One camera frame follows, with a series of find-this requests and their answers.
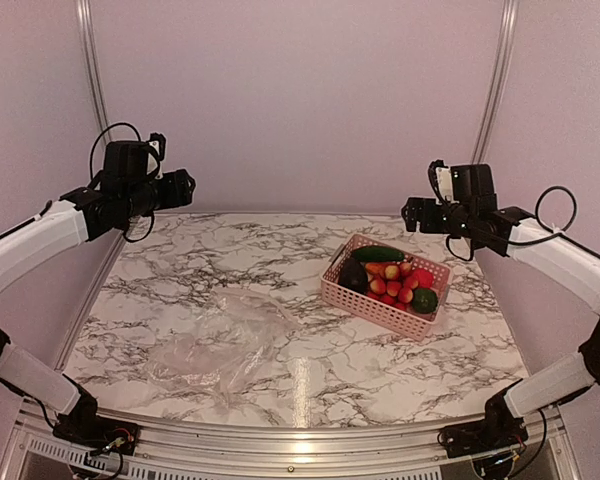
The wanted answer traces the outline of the orange carrot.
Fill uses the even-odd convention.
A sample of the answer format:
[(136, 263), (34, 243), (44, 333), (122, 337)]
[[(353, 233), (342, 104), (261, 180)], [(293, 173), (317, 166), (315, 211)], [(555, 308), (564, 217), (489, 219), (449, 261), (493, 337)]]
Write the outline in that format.
[(383, 262), (368, 262), (364, 265), (366, 272), (374, 277), (385, 278), (386, 263)]

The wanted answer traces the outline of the left aluminium corner post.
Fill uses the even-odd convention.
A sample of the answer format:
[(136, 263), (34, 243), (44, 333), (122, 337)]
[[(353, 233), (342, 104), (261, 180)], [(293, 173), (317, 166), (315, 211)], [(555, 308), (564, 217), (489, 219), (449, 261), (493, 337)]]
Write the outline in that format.
[(109, 120), (99, 69), (91, 2), (89, 0), (77, 0), (75, 5), (91, 101), (98, 128), (103, 130), (108, 126)]

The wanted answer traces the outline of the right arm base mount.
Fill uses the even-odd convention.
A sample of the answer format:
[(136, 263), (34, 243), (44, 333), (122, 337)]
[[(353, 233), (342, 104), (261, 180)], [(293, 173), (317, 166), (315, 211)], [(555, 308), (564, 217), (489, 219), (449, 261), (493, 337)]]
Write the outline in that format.
[(447, 425), (439, 430), (438, 444), (449, 458), (486, 453), (510, 446), (522, 446), (529, 435), (522, 420), (505, 427), (491, 427), (486, 420)]

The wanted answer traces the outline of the right aluminium corner post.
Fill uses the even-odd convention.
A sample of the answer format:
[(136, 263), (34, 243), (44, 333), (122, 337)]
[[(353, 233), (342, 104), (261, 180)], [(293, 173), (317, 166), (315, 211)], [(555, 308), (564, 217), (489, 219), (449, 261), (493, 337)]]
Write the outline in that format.
[(482, 164), (486, 159), (511, 65), (519, 6), (518, 0), (503, 2), (495, 59), (485, 107), (471, 156), (472, 164)]

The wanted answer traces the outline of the bunch of red lychees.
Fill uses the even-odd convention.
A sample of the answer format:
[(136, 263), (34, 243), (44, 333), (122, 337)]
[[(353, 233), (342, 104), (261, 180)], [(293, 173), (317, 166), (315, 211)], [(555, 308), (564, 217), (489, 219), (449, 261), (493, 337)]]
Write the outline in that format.
[(410, 275), (414, 271), (410, 261), (384, 262), (387, 264), (385, 278), (374, 277), (367, 273), (369, 285), (365, 295), (388, 306), (405, 310), (411, 303), (413, 291), (418, 283)]

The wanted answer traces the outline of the green avocado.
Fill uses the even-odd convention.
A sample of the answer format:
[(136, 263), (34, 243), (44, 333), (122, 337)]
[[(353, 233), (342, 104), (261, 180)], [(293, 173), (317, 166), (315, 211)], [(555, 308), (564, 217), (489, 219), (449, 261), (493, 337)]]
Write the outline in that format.
[(411, 300), (412, 309), (423, 315), (432, 314), (438, 307), (439, 299), (436, 292), (429, 288), (416, 288)]

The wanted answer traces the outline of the green cucumber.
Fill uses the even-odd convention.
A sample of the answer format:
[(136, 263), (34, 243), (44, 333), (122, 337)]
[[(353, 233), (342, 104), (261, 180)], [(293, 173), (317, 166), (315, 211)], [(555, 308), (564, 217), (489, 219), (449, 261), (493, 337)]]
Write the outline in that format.
[(362, 263), (401, 262), (405, 254), (393, 247), (382, 245), (365, 245), (354, 249), (351, 257)]

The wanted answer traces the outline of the red strawberry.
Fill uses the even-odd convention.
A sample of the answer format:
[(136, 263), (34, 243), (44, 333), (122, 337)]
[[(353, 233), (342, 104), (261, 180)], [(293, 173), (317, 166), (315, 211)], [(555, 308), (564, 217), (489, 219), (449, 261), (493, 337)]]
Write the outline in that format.
[(410, 277), (417, 281), (420, 288), (431, 288), (435, 281), (433, 273), (424, 268), (416, 268)]

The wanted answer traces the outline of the aluminium front table rail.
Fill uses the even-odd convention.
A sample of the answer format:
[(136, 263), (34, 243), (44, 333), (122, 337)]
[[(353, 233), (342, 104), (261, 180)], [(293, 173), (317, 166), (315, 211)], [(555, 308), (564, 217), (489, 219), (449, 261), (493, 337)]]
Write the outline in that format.
[(75, 471), (124, 479), (473, 479), (485, 454), (451, 459), (440, 445), (447, 421), (345, 428), (204, 424), (104, 410), (138, 426), (132, 455), (85, 462), (87, 448), (55, 438), (37, 404), (18, 413), (0, 479), (70, 478)]

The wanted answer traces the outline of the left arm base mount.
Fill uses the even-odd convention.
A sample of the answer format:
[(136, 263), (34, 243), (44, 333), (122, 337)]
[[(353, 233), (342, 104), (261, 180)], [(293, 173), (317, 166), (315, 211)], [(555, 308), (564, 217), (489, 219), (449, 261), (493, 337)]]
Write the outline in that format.
[(115, 450), (123, 455), (132, 455), (140, 433), (136, 423), (97, 416), (94, 421), (87, 423), (82, 430), (69, 423), (59, 420), (54, 426), (53, 435), (56, 438), (90, 448), (92, 451), (106, 453), (106, 446), (117, 439), (123, 439)]

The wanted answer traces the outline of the clear zip top bag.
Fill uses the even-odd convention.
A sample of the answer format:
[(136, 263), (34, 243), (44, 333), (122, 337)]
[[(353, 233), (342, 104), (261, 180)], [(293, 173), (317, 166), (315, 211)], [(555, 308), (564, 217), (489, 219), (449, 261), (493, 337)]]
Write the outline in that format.
[(238, 288), (212, 291), (191, 329), (151, 349), (148, 380), (177, 394), (204, 394), (229, 406), (272, 361), (278, 341), (300, 326), (275, 298)]

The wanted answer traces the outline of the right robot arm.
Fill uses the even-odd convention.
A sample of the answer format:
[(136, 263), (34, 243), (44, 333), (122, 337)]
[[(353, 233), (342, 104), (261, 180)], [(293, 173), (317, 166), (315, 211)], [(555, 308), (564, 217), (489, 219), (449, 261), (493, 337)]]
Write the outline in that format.
[(410, 197), (401, 217), (410, 232), (465, 239), (471, 251), (486, 248), (526, 264), (588, 305), (598, 317), (578, 350), (494, 395), (485, 404), (475, 438), (495, 448), (525, 415), (600, 385), (600, 254), (550, 227), (537, 211), (498, 205), (492, 172), (486, 164), (427, 168), (430, 198)]

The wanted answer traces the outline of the pink plastic basket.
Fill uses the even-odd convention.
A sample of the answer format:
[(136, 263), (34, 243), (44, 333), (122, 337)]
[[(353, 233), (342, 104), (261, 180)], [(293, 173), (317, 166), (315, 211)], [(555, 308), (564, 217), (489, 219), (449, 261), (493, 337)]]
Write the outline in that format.
[(338, 285), (342, 263), (351, 257), (351, 252), (354, 249), (365, 245), (392, 247), (361, 234), (351, 235), (332, 256), (329, 267), (321, 275), (321, 295), (323, 300), (330, 305), (348, 311), (395, 333), (417, 341), (423, 340), (431, 329), (431, 326), (440, 319), (440, 309), (446, 300), (452, 278), (451, 270), (443, 264), (429, 261), (423, 257), (401, 250), (405, 254), (403, 261), (412, 262), (414, 270), (416, 268), (424, 268), (433, 273), (435, 281), (429, 289), (436, 292), (439, 303), (436, 311), (428, 315), (415, 312), (411, 307), (411, 303), (406, 306), (405, 310), (399, 310), (396, 307), (373, 300), (365, 294), (358, 294)]

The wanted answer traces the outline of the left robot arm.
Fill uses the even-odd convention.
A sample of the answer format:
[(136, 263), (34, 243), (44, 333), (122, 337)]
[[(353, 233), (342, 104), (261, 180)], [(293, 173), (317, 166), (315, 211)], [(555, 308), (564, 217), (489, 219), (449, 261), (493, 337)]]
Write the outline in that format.
[[(114, 141), (89, 184), (50, 201), (37, 215), (0, 235), (0, 294), (57, 255), (118, 230), (138, 217), (188, 206), (196, 187), (184, 169), (163, 172), (165, 139)], [(79, 385), (12, 343), (0, 328), (0, 380), (40, 401), (86, 445), (105, 438), (96, 400)]]

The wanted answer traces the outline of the aluminium corner post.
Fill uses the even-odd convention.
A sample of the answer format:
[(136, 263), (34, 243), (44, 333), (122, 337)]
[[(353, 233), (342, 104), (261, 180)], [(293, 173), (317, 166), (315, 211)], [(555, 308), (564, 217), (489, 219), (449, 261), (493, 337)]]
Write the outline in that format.
[(518, 0), (503, 2), (495, 59), (485, 107), (471, 156), (472, 164), (482, 164), (486, 159), (511, 65), (519, 6)]
[(108, 126), (109, 120), (99, 69), (91, 2), (89, 0), (77, 0), (75, 5), (91, 101), (98, 128), (103, 130)]

